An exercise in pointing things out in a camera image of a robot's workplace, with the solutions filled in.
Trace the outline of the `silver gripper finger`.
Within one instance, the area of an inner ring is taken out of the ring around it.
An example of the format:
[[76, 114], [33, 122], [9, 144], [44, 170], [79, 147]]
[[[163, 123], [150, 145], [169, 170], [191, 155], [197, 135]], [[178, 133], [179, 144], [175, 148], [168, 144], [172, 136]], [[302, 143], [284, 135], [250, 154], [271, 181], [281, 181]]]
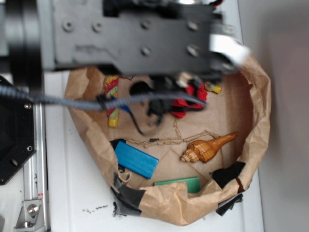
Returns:
[[211, 34], [210, 51], [226, 57], [234, 66], [242, 66], [250, 56], [250, 49], [228, 35]]

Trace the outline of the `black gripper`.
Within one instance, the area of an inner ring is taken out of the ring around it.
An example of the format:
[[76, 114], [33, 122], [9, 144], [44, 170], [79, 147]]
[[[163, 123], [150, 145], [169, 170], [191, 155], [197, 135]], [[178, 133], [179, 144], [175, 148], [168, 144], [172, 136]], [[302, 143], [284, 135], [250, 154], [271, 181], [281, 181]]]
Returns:
[[54, 0], [59, 69], [106, 73], [229, 73], [236, 59], [215, 46], [222, 24], [213, 7], [175, 0]]

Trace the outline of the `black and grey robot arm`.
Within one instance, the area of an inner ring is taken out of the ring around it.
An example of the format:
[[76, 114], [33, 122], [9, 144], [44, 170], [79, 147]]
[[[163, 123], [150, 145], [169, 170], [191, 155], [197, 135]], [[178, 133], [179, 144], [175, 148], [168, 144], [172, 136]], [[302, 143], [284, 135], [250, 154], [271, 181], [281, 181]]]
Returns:
[[18, 85], [44, 71], [95, 66], [105, 74], [218, 80], [250, 51], [200, 0], [3, 0], [0, 70]]

